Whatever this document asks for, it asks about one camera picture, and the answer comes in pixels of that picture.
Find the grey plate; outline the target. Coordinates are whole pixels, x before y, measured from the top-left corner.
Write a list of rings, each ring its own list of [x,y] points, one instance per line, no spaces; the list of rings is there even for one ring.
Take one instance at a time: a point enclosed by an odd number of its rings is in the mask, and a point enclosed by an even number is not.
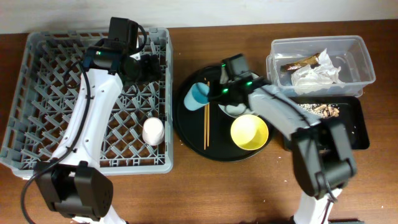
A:
[[[252,72],[232,75],[222,68],[220,81],[217,83],[220,97],[216,99],[220,109],[234,118],[244,114],[254,114],[248,106],[246,89],[251,89],[252,82],[256,78],[259,76]]]

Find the wooden chopstick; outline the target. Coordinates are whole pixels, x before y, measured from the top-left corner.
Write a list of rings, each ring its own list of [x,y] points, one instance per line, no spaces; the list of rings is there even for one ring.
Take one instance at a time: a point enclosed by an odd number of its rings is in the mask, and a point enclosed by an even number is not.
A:
[[[207,147],[210,145],[210,103],[208,105],[208,133],[207,133]]]
[[[207,148],[207,133],[208,133],[208,105],[205,105],[204,109],[204,147],[203,149],[206,150]]]

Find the blue plastic cup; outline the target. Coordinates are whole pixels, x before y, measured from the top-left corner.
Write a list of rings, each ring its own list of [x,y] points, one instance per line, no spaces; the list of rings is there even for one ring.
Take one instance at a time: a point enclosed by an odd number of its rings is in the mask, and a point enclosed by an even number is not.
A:
[[[209,103],[208,93],[210,87],[204,83],[195,83],[184,98],[184,106],[189,111],[196,111]]]

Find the yellow bowl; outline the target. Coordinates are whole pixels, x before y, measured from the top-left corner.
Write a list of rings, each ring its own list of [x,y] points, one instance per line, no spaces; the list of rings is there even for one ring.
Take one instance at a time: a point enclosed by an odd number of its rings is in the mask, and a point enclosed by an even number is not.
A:
[[[254,151],[266,145],[269,140],[269,128],[262,118],[245,114],[233,121],[230,135],[239,148]]]

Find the pink plastic cup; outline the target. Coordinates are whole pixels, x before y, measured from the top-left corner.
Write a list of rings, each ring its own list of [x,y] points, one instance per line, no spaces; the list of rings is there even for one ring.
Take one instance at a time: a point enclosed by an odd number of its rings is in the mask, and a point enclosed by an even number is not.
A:
[[[145,120],[142,127],[142,138],[150,146],[159,145],[164,140],[165,128],[163,122],[156,117]]]

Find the brown coffee sachet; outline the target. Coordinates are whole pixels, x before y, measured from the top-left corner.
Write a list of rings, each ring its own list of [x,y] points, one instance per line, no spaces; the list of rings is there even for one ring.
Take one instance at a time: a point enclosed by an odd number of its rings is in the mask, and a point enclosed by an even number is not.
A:
[[[280,70],[281,70],[281,72],[296,71],[296,70],[298,70],[298,69],[300,69],[302,67],[305,67],[307,65],[310,65],[312,67],[317,67],[317,66],[320,65],[319,64],[319,59],[318,59],[319,56],[320,56],[320,53],[317,53],[315,55],[312,55],[311,57],[304,58],[304,59],[301,59],[301,60],[296,61],[296,62],[292,62],[292,63],[288,63],[288,64],[285,64],[285,65],[282,65],[280,67]]]

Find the white napkin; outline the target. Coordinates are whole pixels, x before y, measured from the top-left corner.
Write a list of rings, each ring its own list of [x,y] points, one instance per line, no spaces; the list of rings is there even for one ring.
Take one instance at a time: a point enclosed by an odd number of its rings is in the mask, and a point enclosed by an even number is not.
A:
[[[298,95],[322,90],[325,85],[343,84],[339,79],[341,67],[334,67],[327,49],[317,56],[318,66],[306,65],[291,74],[292,86]]]

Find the food scraps and rice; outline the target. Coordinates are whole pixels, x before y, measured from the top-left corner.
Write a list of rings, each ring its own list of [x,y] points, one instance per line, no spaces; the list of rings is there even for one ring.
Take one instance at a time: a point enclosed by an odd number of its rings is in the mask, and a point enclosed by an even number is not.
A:
[[[328,104],[299,104],[301,108],[321,118],[339,117],[339,107]]]

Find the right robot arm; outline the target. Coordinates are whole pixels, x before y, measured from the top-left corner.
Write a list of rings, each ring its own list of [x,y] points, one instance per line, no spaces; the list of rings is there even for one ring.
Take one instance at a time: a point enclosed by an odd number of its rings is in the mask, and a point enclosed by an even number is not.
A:
[[[262,77],[253,78],[243,54],[221,61],[221,78],[208,99],[220,105],[245,104],[290,140],[295,178],[302,189],[290,223],[328,223],[337,197],[357,173],[345,125],[305,111]]]

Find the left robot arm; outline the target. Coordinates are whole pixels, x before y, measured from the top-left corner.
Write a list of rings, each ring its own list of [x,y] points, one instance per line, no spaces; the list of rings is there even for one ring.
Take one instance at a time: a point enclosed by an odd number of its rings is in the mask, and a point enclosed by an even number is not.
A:
[[[33,176],[21,193],[21,209],[31,183],[38,189],[52,212],[85,223],[124,223],[112,206],[113,183],[100,172],[101,143],[111,111],[126,84],[159,80],[162,71],[155,55],[133,58],[145,45],[138,43],[144,32],[138,23],[112,17],[109,35],[88,47],[83,58],[66,70],[81,70],[78,98],[71,120],[58,147],[48,162],[38,162]]]

